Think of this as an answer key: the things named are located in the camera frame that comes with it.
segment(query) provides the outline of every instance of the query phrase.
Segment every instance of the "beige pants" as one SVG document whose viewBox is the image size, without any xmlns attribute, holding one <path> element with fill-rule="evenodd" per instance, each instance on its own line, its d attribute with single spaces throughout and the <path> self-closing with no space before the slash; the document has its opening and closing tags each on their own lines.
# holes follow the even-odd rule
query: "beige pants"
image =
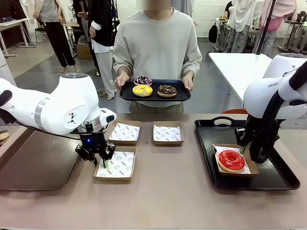
<svg viewBox="0 0 307 230">
<path fill-rule="evenodd" d="M 132 114 L 182 114 L 184 111 L 183 103 L 170 107 L 149 107 L 138 102 L 131 102 L 129 111 Z"/>
<path fill-rule="evenodd" d="M 114 97 L 115 85 L 112 78 L 112 50 L 106 53 L 95 54 L 107 96 Z"/>
</svg>

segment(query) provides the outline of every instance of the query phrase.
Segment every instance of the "hand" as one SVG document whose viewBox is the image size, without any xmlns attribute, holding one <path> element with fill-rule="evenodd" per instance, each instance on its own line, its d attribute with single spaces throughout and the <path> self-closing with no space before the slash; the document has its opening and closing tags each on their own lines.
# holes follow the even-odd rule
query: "hand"
<svg viewBox="0 0 307 230">
<path fill-rule="evenodd" d="M 85 13 L 85 12 L 79 12 L 79 13 L 78 13 L 78 17 L 81 17 L 81 18 L 88 18 L 88 14 Z"/>
<path fill-rule="evenodd" d="M 122 86 L 125 85 L 125 83 L 129 80 L 129 76 L 127 73 L 122 72 L 115 80 L 115 85 L 121 89 Z"/>
<path fill-rule="evenodd" d="M 193 85 L 193 77 L 194 77 L 194 72 L 192 73 L 189 71 L 183 78 L 182 78 L 182 83 L 184 84 L 184 87 L 189 90 L 193 91 L 194 85 Z"/>
<path fill-rule="evenodd" d="M 58 18 L 59 18 L 59 23 L 61 23 L 61 25 L 63 25 L 63 18 L 61 15 L 58 15 Z"/>
<path fill-rule="evenodd" d="M 91 38 L 95 38 L 96 37 L 96 30 L 92 26 L 90 27 L 90 36 L 91 36 Z"/>
<path fill-rule="evenodd" d="M 36 19 L 39 17 L 39 13 L 38 12 L 34 12 L 33 17 Z"/>
</svg>

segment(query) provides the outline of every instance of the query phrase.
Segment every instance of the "black tray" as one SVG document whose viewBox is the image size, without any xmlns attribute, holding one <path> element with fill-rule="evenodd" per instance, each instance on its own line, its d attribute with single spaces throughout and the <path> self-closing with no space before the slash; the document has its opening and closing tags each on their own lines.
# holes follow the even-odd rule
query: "black tray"
<svg viewBox="0 0 307 230">
<path fill-rule="evenodd" d="M 156 101 L 156 102 L 183 102 L 191 98 L 191 93 L 184 88 L 182 81 L 180 80 L 153 80 L 151 85 L 153 94 L 149 97 L 138 97 L 132 92 L 134 85 L 134 79 L 130 79 L 124 87 L 122 87 L 119 96 L 126 101 Z M 157 94 L 157 89 L 160 85 L 170 85 L 177 89 L 177 95 L 171 98 L 160 97 Z"/>
<path fill-rule="evenodd" d="M 215 124 L 226 119 L 228 124 Z M 221 176 L 214 157 L 212 144 L 236 144 L 235 127 L 244 127 L 246 121 L 233 120 L 229 117 L 217 117 L 213 120 L 196 120 L 195 126 L 201 141 L 213 184 L 221 189 L 233 190 L 295 190 L 300 182 L 281 156 L 274 149 L 271 156 L 263 163 L 256 164 L 259 175 L 252 178 Z"/>
</svg>

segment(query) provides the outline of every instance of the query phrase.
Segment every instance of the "black pants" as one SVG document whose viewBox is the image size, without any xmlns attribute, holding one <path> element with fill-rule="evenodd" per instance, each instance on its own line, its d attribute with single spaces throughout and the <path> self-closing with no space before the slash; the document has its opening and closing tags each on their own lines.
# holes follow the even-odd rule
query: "black pants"
<svg viewBox="0 0 307 230">
<path fill-rule="evenodd" d="M 98 66 L 98 62 L 97 62 L 97 58 L 96 58 L 96 54 L 92 48 L 92 42 L 88 43 L 88 46 L 90 47 L 90 51 L 91 51 L 91 55 L 93 57 L 93 61 L 94 61 L 94 66 L 95 68 L 98 70 L 98 73 L 100 74 L 100 70 L 99 70 L 99 66 Z"/>
<path fill-rule="evenodd" d="M 56 22 L 44 23 L 44 27 L 46 29 L 46 33 L 52 48 L 61 63 L 61 66 L 66 67 L 76 64 L 75 60 L 72 58 L 63 26 Z"/>
</svg>

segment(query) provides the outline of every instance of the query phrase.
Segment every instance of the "red glaze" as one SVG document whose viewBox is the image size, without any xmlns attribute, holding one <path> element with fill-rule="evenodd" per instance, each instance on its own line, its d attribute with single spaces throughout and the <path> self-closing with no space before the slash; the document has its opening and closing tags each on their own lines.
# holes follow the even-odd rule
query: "red glaze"
<svg viewBox="0 0 307 230">
<path fill-rule="evenodd" d="M 231 170 L 241 170 L 244 168 L 244 158 L 233 150 L 225 150 L 219 154 L 220 163 Z"/>
</svg>

